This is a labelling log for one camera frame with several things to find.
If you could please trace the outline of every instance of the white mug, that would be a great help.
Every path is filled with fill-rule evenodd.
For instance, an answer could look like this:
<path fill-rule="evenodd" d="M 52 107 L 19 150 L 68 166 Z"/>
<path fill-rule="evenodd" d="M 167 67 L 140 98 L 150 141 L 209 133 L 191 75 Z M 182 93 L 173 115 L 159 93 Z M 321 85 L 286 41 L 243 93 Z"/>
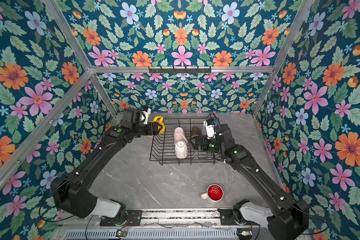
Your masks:
<path fill-rule="evenodd" d="M 177 127 L 173 133 L 173 138 L 175 139 L 175 145 L 178 141 L 184 141 L 185 144 L 188 143 L 187 138 L 185 137 L 185 132 L 181 127 Z"/>
<path fill-rule="evenodd" d="M 178 159 L 184 159 L 188 155 L 187 144 L 184 141 L 178 141 L 175 146 L 175 154 Z"/>

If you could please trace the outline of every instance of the mug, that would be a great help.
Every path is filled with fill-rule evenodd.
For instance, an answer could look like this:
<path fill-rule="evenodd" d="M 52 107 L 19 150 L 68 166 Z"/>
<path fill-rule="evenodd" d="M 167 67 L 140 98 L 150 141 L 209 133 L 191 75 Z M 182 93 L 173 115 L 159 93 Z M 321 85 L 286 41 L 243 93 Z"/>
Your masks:
<path fill-rule="evenodd" d="M 217 184 L 212 184 L 208 187 L 206 193 L 201 195 L 202 199 L 206 199 L 210 204 L 216 204 L 223 199 L 223 189 Z"/>
<path fill-rule="evenodd" d="M 175 145 L 178 141 L 184 141 L 186 144 L 188 140 L 185 137 L 185 132 L 181 127 L 177 127 L 173 133 L 173 138 L 175 139 Z"/>

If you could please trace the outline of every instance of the white cup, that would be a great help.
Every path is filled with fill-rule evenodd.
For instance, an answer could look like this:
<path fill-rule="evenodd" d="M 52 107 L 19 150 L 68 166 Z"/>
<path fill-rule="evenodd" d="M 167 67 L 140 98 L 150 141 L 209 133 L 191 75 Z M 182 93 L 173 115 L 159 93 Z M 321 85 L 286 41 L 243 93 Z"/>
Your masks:
<path fill-rule="evenodd" d="M 178 141 L 175 146 L 175 154 L 178 159 L 184 159 L 188 155 L 187 144 L 184 141 Z"/>

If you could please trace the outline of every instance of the marble surface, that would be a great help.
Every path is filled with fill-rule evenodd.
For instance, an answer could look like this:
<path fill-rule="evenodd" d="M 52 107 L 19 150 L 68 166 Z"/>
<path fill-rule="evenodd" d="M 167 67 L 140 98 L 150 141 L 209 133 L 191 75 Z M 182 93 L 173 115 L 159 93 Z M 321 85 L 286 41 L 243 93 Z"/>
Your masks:
<path fill-rule="evenodd" d="M 170 117 L 193 115 L 206 117 L 205 114 L 170 114 Z M 217 117 L 229 125 L 235 142 L 245 146 L 273 180 L 278 179 L 251 115 L 219 113 Z M 161 166 L 149 161 L 151 144 L 152 137 L 134 139 L 109 161 L 89 191 L 103 199 L 123 202 L 128 209 L 232 207 L 242 199 L 266 206 L 248 180 L 229 165 L 217 162 Z M 200 198 L 211 184 L 219 184 L 224 190 L 223 199 L 215 205 Z"/>

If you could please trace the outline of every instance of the black wire dish rack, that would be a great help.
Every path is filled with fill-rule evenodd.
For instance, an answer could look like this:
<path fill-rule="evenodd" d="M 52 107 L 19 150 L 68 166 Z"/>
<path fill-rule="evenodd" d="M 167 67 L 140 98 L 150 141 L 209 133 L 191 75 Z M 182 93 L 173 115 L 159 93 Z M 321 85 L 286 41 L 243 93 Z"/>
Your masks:
<path fill-rule="evenodd" d="M 203 129 L 203 122 L 205 117 L 192 118 L 164 118 L 165 132 L 161 135 L 153 136 L 151 153 L 149 161 L 159 162 L 161 165 L 170 163 L 213 163 L 221 160 L 216 153 L 202 152 L 193 148 L 190 143 L 191 129 L 196 126 L 201 132 Z M 173 133 L 176 127 L 181 127 L 185 132 L 185 137 L 188 140 L 187 150 L 188 155 L 184 159 L 178 159 L 175 155 L 175 140 Z"/>

